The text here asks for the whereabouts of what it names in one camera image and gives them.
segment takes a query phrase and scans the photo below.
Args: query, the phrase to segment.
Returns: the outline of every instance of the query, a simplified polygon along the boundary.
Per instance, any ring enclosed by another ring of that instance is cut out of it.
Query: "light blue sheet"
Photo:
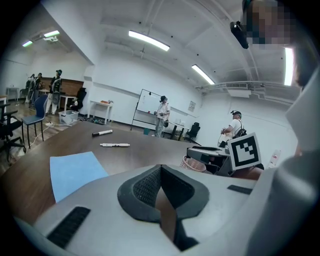
[[[50,157],[50,176],[58,203],[89,182],[108,176],[92,152]]]

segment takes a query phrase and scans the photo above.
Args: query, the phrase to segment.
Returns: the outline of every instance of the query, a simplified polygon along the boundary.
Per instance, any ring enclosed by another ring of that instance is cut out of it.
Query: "box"
[[[71,124],[72,122],[78,120],[78,114],[79,112],[73,111],[73,110],[59,112],[60,124],[63,124],[63,125]]]

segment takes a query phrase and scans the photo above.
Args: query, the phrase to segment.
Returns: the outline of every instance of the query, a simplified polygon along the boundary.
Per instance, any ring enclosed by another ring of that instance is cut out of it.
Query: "pen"
[[[110,134],[112,132],[113,132],[112,130],[100,131],[100,132],[97,132],[97,133],[92,133],[92,137],[97,137],[97,136],[104,135],[104,134]]]
[[[111,148],[111,147],[129,147],[130,144],[113,144],[113,143],[102,143],[100,144],[100,146],[102,147],[108,147],[108,148]]]

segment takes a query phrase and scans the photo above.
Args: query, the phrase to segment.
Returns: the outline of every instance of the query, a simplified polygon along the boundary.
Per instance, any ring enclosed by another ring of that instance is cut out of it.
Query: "blue chair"
[[[25,117],[21,118],[21,121],[22,121],[22,126],[21,126],[22,127],[22,140],[23,140],[23,143],[25,143],[25,136],[24,136],[24,124],[25,124],[27,137],[28,137],[29,149],[30,149],[29,125],[34,124],[35,137],[37,137],[36,123],[41,122],[42,141],[45,141],[42,120],[45,119],[47,101],[48,101],[48,95],[45,95],[45,94],[41,95],[34,102],[34,108],[35,108],[36,114],[31,115],[31,116],[25,116]]]

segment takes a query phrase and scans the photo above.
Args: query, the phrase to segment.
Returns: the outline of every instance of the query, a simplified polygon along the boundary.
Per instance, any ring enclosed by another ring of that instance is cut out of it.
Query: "ceiling light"
[[[60,34],[59,31],[56,30],[56,31],[52,31],[52,32],[46,33],[46,34],[44,34],[44,36],[46,38],[49,38],[49,37],[52,37],[52,36],[55,36],[55,35],[59,35],[59,34]]]
[[[214,85],[215,83],[203,72],[197,65],[193,65],[192,68],[197,71],[210,85]]]
[[[32,42],[31,41],[28,41],[28,42],[25,42],[22,46],[23,47],[26,47],[26,46],[29,46],[29,45],[31,45],[32,44]]]
[[[291,86],[294,76],[294,51],[291,48],[285,48],[285,86]]]
[[[140,40],[145,41],[145,42],[152,44],[154,46],[157,46],[157,47],[161,48],[162,50],[165,50],[166,52],[170,49],[170,46],[168,46],[162,42],[159,42],[149,36],[134,32],[132,30],[129,31],[129,36],[132,38],[140,39]]]

